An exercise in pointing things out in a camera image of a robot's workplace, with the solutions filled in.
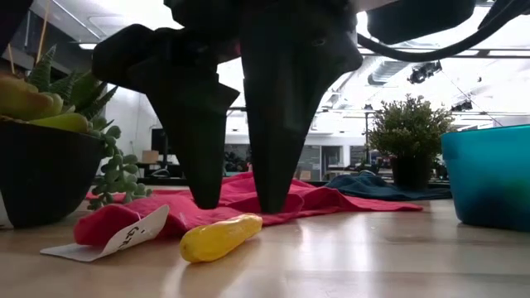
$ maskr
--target dark blue cloth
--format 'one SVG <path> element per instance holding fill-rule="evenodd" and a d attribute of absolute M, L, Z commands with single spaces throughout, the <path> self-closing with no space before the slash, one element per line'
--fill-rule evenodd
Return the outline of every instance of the dark blue cloth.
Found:
<path fill-rule="evenodd" d="M 397 186 L 391 185 L 383 178 L 369 172 L 361 172 L 359 175 L 339 175 L 325 186 L 337 189 L 342 194 L 364 199 L 410 201 L 452 198 L 450 189 L 400 190 Z"/>

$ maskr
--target white wall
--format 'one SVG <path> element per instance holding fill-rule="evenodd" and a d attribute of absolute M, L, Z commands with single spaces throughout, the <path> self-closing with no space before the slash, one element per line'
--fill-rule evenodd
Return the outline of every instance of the white wall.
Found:
<path fill-rule="evenodd" d="M 105 117 L 114 120 L 122 130 L 117 146 L 124 154 L 142 158 L 143 150 L 151 150 L 151 129 L 161 127 L 147 97 L 138 92 L 119 88 L 105 109 Z"/>

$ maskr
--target black plant pot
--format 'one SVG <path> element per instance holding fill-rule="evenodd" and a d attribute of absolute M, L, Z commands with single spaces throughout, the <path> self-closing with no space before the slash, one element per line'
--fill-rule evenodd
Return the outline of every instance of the black plant pot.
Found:
<path fill-rule="evenodd" d="M 431 179 L 431 163 L 429 157 L 392 158 L 394 184 L 406 190 L 425 190 Z"/>
<path fill-rule="evenodd" d="M 0 228 L 55 223 L 80 206 L 104 153 L 84 134 L 0 122 Z"/>

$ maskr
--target ceiling light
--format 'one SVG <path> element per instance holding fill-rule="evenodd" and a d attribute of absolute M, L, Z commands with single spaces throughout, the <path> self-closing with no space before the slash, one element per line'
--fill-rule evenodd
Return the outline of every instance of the ceiling light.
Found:
<path fill-rule="evenodd" d="M 530 116 L 530 113 L 512 113 L 512 112 L 452 112 L 453 116 L 481 116 L 481 117 L 491 117 L 491 116 Z"/>
<path fill-rule="evenodd" d="M 83 44 L 79 44 L 79 47 L 83 50 L 93 50 L 96 45 L 98 44 L 95 44 L 95 43 L 83 43 Z"/>
<path fill-rule="evenodd" d="M 528 49 L 524 50 L 491 50 L 488 55 L 492 56 L 515 56 L 528 58 L 530 57 L 530 51 Z"/>
<path fill-rule="evenodd" d="M 402 50 L 402 51 L 406 51 L 406 52 L 409 52 L 409 53 L 427 53 L 427 52 L 430 52 L 430 51 L 433 51 L 433 50 L 438 50 L 437 48 L 408 48 L 408 47 L 393 47 L 393 49 L 395 50 Z M 364 47 L 359 47 L 359 52 L 361 53 L 361 55 L 380 55 L 380 54 L 376 54 L 376 53 L 373 53 L 371 50 L 367 49 L 367 48 L 364 48 Z M 456 57 L 459 57 L 459 56 L 473 56 L 473 55 L 478 55 L 479 54 L 479 50 L 464 50 L 462 51 L 461 53 L 455 55 Z"/>

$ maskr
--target succulent plant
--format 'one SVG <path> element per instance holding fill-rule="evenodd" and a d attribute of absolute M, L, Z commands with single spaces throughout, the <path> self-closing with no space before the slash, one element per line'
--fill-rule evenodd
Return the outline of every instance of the succulent plant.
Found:
<path fill-rule="evenodd" d="M 27 83 L 36 86 L 41 93 L 59 94 L 63 100 L 62 113 L 74 112 L 89 120 L 89 134 L 101 138 L 105 142 L 105 153 L 102 159 L 109 157 L 108 162 L 101 166 L 103 177 L 95 179 L 96 186 L 92 194 L 97 199 L 90 201 L 89 209 L 96 210 L 114 202 L 113 194 L 124 193 L 124 203 L 133 199 L 145 198 L 152 190 L 143 184 L 137 184 L 138 172 L 135 155 L 123 155 L 116 146 L 121 136 L 118 126 L 111 126 L 100 114 L 105 105 L 112 99 L 118 87 L 106 92 L 107 83 L 97 80 L 91 72 L 84 74 L 72 73 L 63 79 L 51 82 L 51 65 L 55 56 L 55 46 L 51 47 L 36 64 L 27 78 Z"/>

